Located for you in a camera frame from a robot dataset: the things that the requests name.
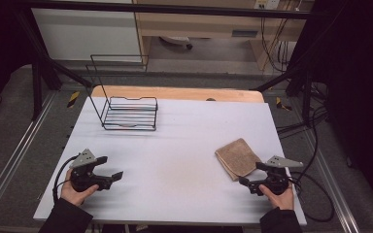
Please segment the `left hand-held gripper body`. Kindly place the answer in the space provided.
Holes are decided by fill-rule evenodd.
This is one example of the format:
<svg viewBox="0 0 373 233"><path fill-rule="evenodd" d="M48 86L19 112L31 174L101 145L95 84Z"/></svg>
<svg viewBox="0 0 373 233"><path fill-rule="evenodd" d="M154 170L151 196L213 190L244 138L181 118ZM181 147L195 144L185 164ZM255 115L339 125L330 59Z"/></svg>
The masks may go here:
<svg viewBox="0 0 373 233"><path fill-rule="evenodd" d="M98 176L93 173L96 167L93 162L96 158L97 157L89 149L85 149L71 164L72 175L70 181L76 191L84 191L94 184L99 185L98 190L104 190L102 184L106 177Z"/></svg>

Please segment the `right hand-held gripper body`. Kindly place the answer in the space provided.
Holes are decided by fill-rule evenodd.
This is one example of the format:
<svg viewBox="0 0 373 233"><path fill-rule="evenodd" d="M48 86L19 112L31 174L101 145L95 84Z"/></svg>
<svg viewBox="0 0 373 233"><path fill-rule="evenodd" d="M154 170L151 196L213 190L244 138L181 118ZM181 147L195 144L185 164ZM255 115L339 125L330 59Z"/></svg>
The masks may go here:
<svg viewBox="0 0 373 233"><path fill-rule="evenodd" d="M303 163L287 159L281 156L274 155L266 162L262 162L271 167L269 172L265 172L267 177L261 181L251 181L255 183L254 188L249 188L251 194L262 195L259 186L264 184L267 186L274 194L282 194L289 184L289 177L287 175L287 168L297 168L302 167Z"/></svg>

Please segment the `brown towel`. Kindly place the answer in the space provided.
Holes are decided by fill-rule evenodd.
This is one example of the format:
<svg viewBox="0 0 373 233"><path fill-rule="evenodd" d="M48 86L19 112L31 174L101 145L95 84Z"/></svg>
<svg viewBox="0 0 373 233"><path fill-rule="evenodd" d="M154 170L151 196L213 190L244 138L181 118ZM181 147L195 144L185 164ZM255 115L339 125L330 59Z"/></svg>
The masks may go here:
<svg viewBox="0 0 373 233"><path fill-rule="evenodd" d="M249 175L256 169L256 163L260 162L260 158L242 138L217 149L215 155L234 182Z"/></svg>

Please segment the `black wire rack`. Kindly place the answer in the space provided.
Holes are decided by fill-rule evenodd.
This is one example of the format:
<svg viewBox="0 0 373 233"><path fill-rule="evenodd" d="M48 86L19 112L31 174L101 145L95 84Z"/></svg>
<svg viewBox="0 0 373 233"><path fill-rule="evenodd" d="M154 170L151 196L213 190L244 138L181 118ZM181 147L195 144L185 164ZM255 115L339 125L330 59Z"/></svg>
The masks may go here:
<svg viewBox="0 0 373 233"><path fill-rule="evenodd" d="M108 94L101 80L101 68L114 66L114 61L101 61L113 54L92 54L86 65L92 87L86 92L101 127L105 130L155 131L158 101L154 96L124 97Z"/></svg>

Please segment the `person's right hand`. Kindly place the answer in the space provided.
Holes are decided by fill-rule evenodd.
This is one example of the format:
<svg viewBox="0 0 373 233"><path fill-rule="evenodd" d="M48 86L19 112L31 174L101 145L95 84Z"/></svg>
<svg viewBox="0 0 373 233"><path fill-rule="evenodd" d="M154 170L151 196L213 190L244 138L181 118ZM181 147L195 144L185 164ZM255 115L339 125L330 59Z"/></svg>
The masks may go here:
<svg viewBox="0 0 373 233"><path fill-rule="evenodd" d="M261 184L259 189L268 198L273 208L279 208L280 210L294 210L294 195L291 185L289 185L280 195L274 194L264 184Z"/></svg>

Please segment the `person's left hand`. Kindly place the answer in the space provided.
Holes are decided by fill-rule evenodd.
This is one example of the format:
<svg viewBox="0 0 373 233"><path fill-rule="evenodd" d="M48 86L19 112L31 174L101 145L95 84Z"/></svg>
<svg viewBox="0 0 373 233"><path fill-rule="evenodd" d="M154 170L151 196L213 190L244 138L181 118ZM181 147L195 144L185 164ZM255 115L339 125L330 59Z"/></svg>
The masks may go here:
<svg viewBox="0 0 373 233"><path fill-rule="evenodd" d="M73 204L77 207L80 207L82 205L82 203L85 201L85 199L87 197L89 197L90 195L92 195L98 189L99 185L94 184L84 191L81 191L81 192L76 191L73 188L72 183L70 181L71 174L72 174L72 170L69 169L66 172L65 181L64 181L64 183L61 187L60 197L64 200L68 201L69 203L71 203L71 204Z"/></svg>

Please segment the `yellow black tape marker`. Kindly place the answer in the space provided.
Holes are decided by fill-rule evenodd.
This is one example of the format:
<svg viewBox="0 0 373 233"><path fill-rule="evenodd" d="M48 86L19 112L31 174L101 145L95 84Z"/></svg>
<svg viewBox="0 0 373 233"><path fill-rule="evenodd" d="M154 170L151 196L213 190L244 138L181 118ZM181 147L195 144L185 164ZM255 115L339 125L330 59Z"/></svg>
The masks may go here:
<svg viewBox="0 0 373 233"><path fill-rule="evenodd" d="M292 107L284 105L280 97L276 97L276 107L277 109L284 109L286 111L292 111Z"/></svg>
<svg viewBox="0 0 373 233"><path fill-rule="evenodd" d="M74 104L76 103L76 101L77 101L79 95L80 95L80 92L79 92L79 91L75 91L75 92L71 95L71 97L70 97L70 99L69 99L69 101L68 101L68 104L67 104L67 108L73 108L73 106L74 106Z"/></svg>

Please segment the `white board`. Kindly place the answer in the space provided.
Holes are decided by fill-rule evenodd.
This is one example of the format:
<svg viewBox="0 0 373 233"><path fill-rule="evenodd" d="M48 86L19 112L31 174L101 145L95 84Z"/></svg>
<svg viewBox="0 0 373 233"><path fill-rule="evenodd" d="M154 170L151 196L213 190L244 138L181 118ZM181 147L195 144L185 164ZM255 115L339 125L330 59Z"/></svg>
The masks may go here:
<svg viewBox="0 0 373 233"><path fill-rule="evenodd" d="M98 222L254 225L268 199L233 181L215 155L239 138L263 161L283 153L265 103L161 99L156 129L132 131L104 129L87 100L60 159L90 149L108 158L95 174L123 173L85 200Z"/></svg>

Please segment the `wooden table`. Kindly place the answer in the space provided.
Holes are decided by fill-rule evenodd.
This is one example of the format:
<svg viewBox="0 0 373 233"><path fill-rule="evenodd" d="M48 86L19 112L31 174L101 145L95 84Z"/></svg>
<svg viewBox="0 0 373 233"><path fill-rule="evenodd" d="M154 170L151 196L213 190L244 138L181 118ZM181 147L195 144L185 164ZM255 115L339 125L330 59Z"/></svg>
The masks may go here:
<svg viewBox="0 0 373 233"><path fill-rule="evenodd" d="M258 91L224 88L185 88L162 86L98 85L91 97L156 97L157 99L200 100L214 99L223 102L263 103L264 98Z"/></svg>

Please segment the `white cabinet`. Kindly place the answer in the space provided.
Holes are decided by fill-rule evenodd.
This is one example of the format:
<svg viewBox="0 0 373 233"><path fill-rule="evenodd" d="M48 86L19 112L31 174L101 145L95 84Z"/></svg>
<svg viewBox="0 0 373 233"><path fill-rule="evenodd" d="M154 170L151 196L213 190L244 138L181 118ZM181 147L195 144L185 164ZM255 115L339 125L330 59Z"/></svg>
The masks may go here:
<svg viewBox="0 0 373 233"><path fill-rule="evenodd" d="M33 9L52 59L142 60L133 13Z"/></svg>

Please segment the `office chair base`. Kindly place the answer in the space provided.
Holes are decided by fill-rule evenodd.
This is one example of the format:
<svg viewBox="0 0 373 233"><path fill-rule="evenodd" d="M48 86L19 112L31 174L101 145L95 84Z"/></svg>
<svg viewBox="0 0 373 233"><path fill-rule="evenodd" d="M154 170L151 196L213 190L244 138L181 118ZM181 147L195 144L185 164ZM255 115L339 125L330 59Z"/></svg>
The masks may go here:
<svg viewBox="0 0 373 233"><path fill-rule="evenodd" d="M193 45L190 42L190 39L188 37L165 37L161 36L161 40L173 44L173 45L178 45L178 46L184 46L188 50L191 50L193 48Z"/></svg>

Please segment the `light wooden desk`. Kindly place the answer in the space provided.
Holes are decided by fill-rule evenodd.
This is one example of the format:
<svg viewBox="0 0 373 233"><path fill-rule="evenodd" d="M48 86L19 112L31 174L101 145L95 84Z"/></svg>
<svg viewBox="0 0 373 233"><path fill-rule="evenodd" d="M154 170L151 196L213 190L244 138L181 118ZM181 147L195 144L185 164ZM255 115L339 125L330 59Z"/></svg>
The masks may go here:
<svg viewBox="0 0 373 233"><path fill-rule="evenodd" d="M176 6L254 8L255 0L132 0L134 4ZM303 0L280 0L276 10L295 11ZM189 38L238 38L250 42L257 66L261 71L270 67L270 61L278 53L280 42L296 42L304 28L304 19L211 17L198 15L135 15L138 32L142 39L152 37Z"/></svg>

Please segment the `white power strip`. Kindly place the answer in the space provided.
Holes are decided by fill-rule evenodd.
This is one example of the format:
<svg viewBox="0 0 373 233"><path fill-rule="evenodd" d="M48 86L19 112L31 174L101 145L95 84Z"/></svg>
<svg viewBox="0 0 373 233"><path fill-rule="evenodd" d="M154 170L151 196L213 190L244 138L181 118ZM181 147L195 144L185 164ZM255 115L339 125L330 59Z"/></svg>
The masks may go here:
<svg viewBox="0 0 373 233"><path fill-rule="evenodd" d="M255 0L254 8L261 10L276 10L280 0Z"/></svg>

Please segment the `aluminium floor rail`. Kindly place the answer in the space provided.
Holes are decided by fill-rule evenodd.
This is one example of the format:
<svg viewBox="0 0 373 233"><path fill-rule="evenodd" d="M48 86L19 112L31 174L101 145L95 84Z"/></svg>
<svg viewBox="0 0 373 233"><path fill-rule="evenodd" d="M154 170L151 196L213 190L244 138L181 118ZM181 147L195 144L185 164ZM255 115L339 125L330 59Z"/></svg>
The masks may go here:
<svg viewBox="0 0 373 233"><path fill-rule="evenodd" d="M344 229L345 233L359 233L359 227L356 219L353 216L344 194L335 180L327 162L324 159L323 153L318 147L318 137L314 135L313 131L304 132L305 139L308 146L313 153L314 164L322 178L323 185L333 201L335 213Z"/></svg>
<svg viewBox="0 0 373 233"><path fill-rule="evenodd" d="M57 95L57 91L50 91L43 103L43 110L38 114L38 116L32 120L25 133L22 135L20 141L17 144L17 147L11 154L11 157L7 161L5 167L0 173L0 199L3 196L9 182L11 181L14 173L16 172L21 160L24 158L27 153L31 143L33 142L37 132L41 128L43 121L48 115L49 110L51 109L53 99Z"/></svg>

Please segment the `black metal frame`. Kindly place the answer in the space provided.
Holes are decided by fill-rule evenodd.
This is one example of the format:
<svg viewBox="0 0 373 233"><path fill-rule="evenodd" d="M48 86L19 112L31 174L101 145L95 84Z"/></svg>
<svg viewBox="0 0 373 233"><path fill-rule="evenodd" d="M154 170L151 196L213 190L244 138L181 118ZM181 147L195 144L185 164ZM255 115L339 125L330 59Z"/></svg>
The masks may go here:
<svg viewBox="0 0 373 233"><path fill-rule="evenodd" d="M38 30L32 28L25 12L30 9L50 9L68 11L94 11L94 12L119 12L119 13L142 13L161 15L198 15L211 17L255 17L255 18L288 18L288 19L322 19L328 17L325 12L295 12L282 10L244 10L237 8L220 7L198 7L198 6L176 6L156 4L126 4L106 2L84 2L84 1L55 1L55 0L16 0L12 10L17 22L26 34L32 45L33 54L38 63L48 68L51 72L50 81L57 79L55 71L80 83L85 88L94 87L89 81L78 76L65 66L53 60L46 49L44 42L38 40Z"/></svg>

